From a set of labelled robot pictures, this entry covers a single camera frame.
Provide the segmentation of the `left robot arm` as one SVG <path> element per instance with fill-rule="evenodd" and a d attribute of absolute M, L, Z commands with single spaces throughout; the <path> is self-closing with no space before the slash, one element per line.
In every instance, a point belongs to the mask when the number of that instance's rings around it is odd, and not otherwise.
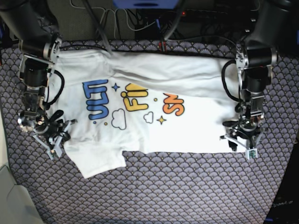
<path fill-rule="evenodd" d="M 226 134 L 221 139 L 228 141 L 235 152 L 245 148 L 248 159 L 257 158 L 257 146 L 265 132 L 263 91 L 272 82 L 272 66 L 278 61 L 277 39 L 292 10 L 299 4 L 297 0 L 265 0 L 254 30 L 236 44 L 236 55 L 222 68 L 221 80 L 227 96 L 237 103 L 237 121 L 224 121 Z M 238 75 L 238 95 L 234 97 L 225 81 L 226 68 L 236 65 Z"/>

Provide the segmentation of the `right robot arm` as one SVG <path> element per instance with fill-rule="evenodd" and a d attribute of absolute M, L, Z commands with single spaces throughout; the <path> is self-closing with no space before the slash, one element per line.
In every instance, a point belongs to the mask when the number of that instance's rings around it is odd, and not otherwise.
<path fill-rule="evenodd" d="M 28 0 L 2 0 L 0 16 L 8 28 L 19 39 L 19 49 L 23 53 L 19 69 L 19 79 L 25 84 L 22 93 L 24 111 L 18 118 L 20 127 L 33 131 L 46 139 L 55 138 L 68 126 L 60 117 L 58 110 L 48 117 L 47 110 L 58 100 L 45 101 L 45 89 L 52 74 L 61 74 L 54 67 L 58 60 L 62 40 L 57 34 L 44 31 Z"/>

